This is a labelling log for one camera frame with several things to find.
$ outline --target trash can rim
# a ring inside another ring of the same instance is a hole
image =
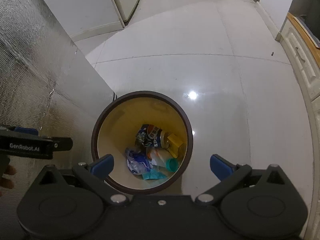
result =
[[[108,116],[108,114],[110,114],[110,112],[115,109],[117,106],[119,106],[120,104],[122,104],[125,101],[134,99],[134,98],[155,98],[155,99],[159,99],[161,101],[164,101],[165,103],[169,104],[171,107],[173,107],[173,109],[175,109],[177,111],[177,113],[180,115],[180,117],[183,120],[183,123],[186,127],[187,130],[187,151],[185,154],[185,157],[183,159],[183,162],[181,164],[181,166],[179,167],[179,169],[175,172],[175,174],[168,179],[166,182],[160,184],[159,186],[153,187],[153,188],[147,188],[147,189],[133,189],[133,188],[128,188],[125,187],[119,183],[117,183],[115,180],[113,180],[110,176],[108,176],[105,181],[111,185],[112,187],[114,187],[115,189],[120,190],[121,192],[127,193],[127,194],[131,194],[131,195],[135,195],[135,194],[152,194],[152,193],[156,193],[159,192],[167,187],[169,187],[173,182],[175,182],[181,175],[182,173],[186,170],[189,161],[191,159],[191,154],[192,154],[192,149],[193,149],[193,135],[192,135],[192,128],[191,128],[191,124],[190,121],[186,115],[186,113],[183,111],[183,109],[181,108],[181,106],[179,106],[173,99],[158,93],[158,92],[153,92],[153,91],[135,91],[135,92],[131,92],[128,94],[125,94],[121,97],[119,97],[118,99],[114,100],[111,104],[109,104],[101,113],[101,115],[99,116],[94,128],[93,128],[93,132],[92,132],[92,137],[91,137],[91,153],[92,153],[92,158],[93,160],[97,160],[99,159],[99,154],[98,154],[98,136],[99,136],[99,132],[101,129],[101,126],[105,120],[105,118]]]

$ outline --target blue gripper pad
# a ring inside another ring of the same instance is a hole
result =
[[[107,154],[90,165],[90,173],[103,180],[111,173],[114,164],[113,156]]]
[[[20,127],[20,126],[17,126],[14,128],[15,132],[22,132],[22,133],[28,133],[28,134],[32,134],[32,135],[39,135],[39,132],[37,129],[34,129],[34,128],[24,128],[24,127]]]
[[[219,180],[224,180],[233,173],[233,167],[228,166],[222,160],[212,155],[210,158],[211,171],[218,177]]]

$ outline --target plastic bottle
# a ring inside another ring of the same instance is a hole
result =
[[[171,172],[176,172],[178,169],[178,161],[165,149],[151,148],[149,156],[152,159],[152,165],[165,167]]]
[[[169,140],[168,140],[168,136],[171,133],[166,132],[166,131],[161,131],[160,133],[160,141],[161,141],[161,147],[164,149],[167,149],[169,147]]]

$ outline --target white tile floor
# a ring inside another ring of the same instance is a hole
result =
[[[252,0],[141,0],[124,30],[76,44],[118,96],[157,91],[188,115],[193,155],[172,192],[195,197],[215,185],[209,158],[217,153],[254,168],[280,164],[311,203],[302,94]]]

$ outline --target trash can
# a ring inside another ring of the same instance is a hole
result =
[[[128,169],[124,151],[135,145],[136,134],[143,124],[170,131],[186,143],[178,157],[178,170],[165,179],[143,180]],[[132,92],[113,101],[99,116],[91,139],[93,160],[106,154],[114,157],[114,169],[105,181],[132,195],[152,194],[169,187],[187,168],[192,147],[192,129],[185,112],[171,98],[151,91]]]

